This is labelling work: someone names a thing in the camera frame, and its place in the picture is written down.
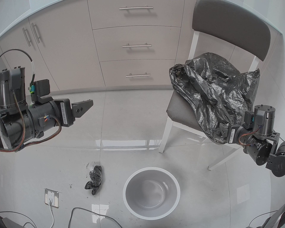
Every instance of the crumpled black plastic bag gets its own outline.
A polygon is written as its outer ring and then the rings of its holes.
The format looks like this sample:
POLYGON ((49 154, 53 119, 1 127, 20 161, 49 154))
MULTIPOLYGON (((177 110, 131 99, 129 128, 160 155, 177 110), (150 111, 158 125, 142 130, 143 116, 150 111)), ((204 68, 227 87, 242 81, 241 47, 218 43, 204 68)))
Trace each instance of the crumpled black plastic bag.
POLYGON ((245 111, 253 108, 260 72, 240 73, 222 56, 208 52, 176 64, 169 75, 203 132, 213 142, 224 144, 219 124, 242 124, 245 111))
POLYGON ((84 188, 92 189, 92 195, 95 195, 102 182, 102 167, 95 166, 94 169, 90 171, 89 175, 91 180, 86 183, 84 188))

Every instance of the barcode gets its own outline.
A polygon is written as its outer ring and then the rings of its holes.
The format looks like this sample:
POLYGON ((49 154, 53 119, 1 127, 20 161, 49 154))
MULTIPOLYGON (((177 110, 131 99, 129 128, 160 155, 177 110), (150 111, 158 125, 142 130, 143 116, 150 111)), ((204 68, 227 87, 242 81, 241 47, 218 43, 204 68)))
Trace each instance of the barcode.
POLYGON ((229 143, 233 143, 233 137, 234 137, 234 135, 235 135, 235 129, 232 129, 231 137, 230 137, 229 143))

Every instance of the floor outlet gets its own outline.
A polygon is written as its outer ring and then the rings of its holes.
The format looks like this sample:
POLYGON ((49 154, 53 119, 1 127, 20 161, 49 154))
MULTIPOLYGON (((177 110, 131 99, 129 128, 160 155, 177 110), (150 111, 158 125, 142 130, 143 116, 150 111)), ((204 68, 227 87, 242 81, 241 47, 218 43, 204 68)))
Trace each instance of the floor outlet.
POLYGON ((58 207, 58 195, 59 195, 59 192, 57 191, 53 191, 53 190, 50 190, 50 189, 45 189, 44 190, 44 194, 45 194, 45 197, 44 197, 44 202, 45 204, 48 205, 49 203, 49 199, 52 200, 52 206, 53 207, 58 207))

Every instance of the white power cord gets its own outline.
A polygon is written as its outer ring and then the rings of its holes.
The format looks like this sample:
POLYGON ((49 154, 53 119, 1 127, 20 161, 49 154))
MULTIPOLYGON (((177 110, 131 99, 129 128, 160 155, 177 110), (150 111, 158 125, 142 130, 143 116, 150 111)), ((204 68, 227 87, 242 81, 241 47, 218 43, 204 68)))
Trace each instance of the white power cord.
POLYGON ((50 213, 52 214, 52 225, 50 226, 50 228, 52 228, 54 225, 54 216, 52 213, 52 199, 51 198, 49 199, 48 205, 50 206, 50 213))

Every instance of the white chair frame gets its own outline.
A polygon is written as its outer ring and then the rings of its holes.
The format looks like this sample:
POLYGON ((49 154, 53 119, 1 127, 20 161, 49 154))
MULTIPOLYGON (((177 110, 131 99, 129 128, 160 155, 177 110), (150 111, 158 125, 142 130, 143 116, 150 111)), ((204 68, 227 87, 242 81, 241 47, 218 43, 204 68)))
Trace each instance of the white chair frame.
MULTIPOLYGON (((193 35, 192 44, 191 44, 188 59, 194 58, 194 54, 195 54, 195 50, 196 50, 196 46, 197 46, 197 42, 198 42, 198 38, 199 38, 199 33, 200 32, 194 31, 194 35, 193 35)), ((251 66, 249 68, 249 71, 255 71, 259 61, 260 61, 259 58, 254 56, 253 61, 251 63, 251 66)), ((169 137, 169 133, 170 133, 172 126, 179 127, 179 128, 184 129, 186 131, 189 131, 189 132, 192 132, 192 133, 197 134, 199 136, 207 138, 207 136, 205 135, 204 132, 198 131, 196 129, 193 129, 191 127, 183 125, 181 123, 175 122, 175 121, 171 120, 170 117, 168 117, 167 121, 166 121, 165 129, 164 129, 163 137, 162 137, 162 142, 161 142, 160 148, 159 148, 160 153, 163 153, 163 151, 164 151, 164 148, 165 148, 165 145, 166 145, 167 139, 169 137)), ((237 145, 237 144, 228 144, 227 143, 226 145, 232 147, 232 150, 230 152, 228 152, 226 155, 224 155, 224 156, 218 158, 216 161, 214 161, 208 167, 209 170, 213 170, 214 168, 217 168, 218 166, 222 165, 223 163, 225 163, 226 161, 228 161, 229 159, 234 157, 236 154, 242 152, 242 150, 243 150, 243 147, 240 145, 237 145)))

